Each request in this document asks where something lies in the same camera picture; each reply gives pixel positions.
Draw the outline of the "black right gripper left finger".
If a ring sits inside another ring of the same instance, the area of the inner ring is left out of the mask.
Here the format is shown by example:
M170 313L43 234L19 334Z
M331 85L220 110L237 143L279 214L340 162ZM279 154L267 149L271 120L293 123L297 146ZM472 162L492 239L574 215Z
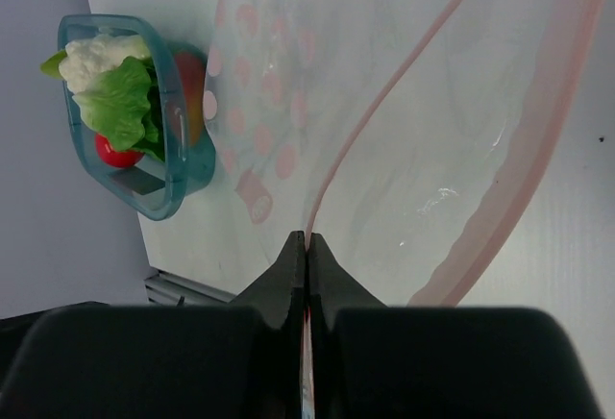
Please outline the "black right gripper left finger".
M298 418L306 251L224 305L81 305L42 316L1 389L5 418Z

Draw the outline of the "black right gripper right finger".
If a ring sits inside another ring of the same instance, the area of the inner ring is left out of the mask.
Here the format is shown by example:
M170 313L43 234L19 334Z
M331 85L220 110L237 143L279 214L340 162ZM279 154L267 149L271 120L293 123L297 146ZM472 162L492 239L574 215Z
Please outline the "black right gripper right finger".
M567 334L532 308L389 307L307 250L319 418L598 418Z

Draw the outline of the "clear pink zip top bag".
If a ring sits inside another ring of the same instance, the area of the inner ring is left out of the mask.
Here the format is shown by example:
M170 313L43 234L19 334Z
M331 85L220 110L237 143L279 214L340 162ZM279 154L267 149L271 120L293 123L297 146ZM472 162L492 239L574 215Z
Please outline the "clear pink zip top bag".
M457 305L537 188L603 0L218 0L203 99L259 275L323 237L393 305Z

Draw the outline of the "green lettuce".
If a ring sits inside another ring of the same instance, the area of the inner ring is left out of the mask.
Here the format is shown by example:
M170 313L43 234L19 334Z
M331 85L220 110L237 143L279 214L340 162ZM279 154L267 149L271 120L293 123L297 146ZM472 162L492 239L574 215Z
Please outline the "green lettuce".
M65 50L40 65L64 81L71 120L105 138L116 152L138 152L165 161L156 68L149 57L128 56L117 66L69 63Z

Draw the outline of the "red orange mango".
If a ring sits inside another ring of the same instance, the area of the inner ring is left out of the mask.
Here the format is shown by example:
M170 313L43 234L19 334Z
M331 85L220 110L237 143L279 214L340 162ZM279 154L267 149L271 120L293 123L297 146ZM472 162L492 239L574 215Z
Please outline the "red orange mango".
M205 129L203 116L203 94L206 65L202 59L188 51L174 54L178 67L186 104L189 145L195 146Z

